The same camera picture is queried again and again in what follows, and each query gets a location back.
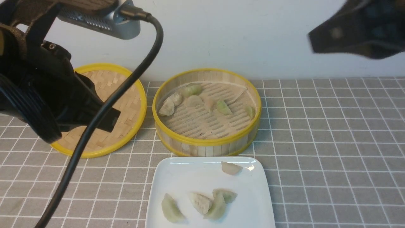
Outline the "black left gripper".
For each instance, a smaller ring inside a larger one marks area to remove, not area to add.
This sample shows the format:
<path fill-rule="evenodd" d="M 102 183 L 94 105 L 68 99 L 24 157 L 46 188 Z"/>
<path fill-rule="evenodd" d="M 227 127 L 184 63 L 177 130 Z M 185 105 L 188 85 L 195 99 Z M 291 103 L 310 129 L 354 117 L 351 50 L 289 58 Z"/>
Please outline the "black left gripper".
<path fill-rule="evenodd" d="M 117 0 L 5 0 L 1 3 L 1 113 L 27 123 L 51 144 L 62 132 L 88 126 L 104 105 L 71 54 L 46 41 L 64 10 L 104 17 Z"/>

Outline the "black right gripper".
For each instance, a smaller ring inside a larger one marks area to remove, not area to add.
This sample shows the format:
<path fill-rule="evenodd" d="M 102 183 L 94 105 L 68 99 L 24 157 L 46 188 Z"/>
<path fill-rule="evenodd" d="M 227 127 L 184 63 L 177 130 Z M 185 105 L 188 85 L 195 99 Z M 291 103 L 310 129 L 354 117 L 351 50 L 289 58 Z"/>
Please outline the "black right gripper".
<path fill-rule="evenodd" d="M 346 53 L 380 60 L 404 52 L 403 0 L 346 0 L 308 33 L 317 54 Z"/>

